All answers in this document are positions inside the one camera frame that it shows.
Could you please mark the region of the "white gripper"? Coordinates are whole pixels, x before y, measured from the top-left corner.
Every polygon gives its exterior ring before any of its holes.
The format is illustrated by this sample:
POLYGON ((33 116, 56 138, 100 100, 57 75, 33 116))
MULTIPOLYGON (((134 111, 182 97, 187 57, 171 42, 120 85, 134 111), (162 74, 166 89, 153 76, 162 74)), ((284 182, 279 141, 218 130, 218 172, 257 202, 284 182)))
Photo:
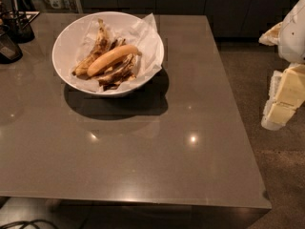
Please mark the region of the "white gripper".
POLYGON ((305 102, 305 0, 298 0, 283 21, 264 32, 258 42, 277 46, 279 57, 291 63, 284 72, 274 71, 261 119, 263 128, 277 131, 305 102))

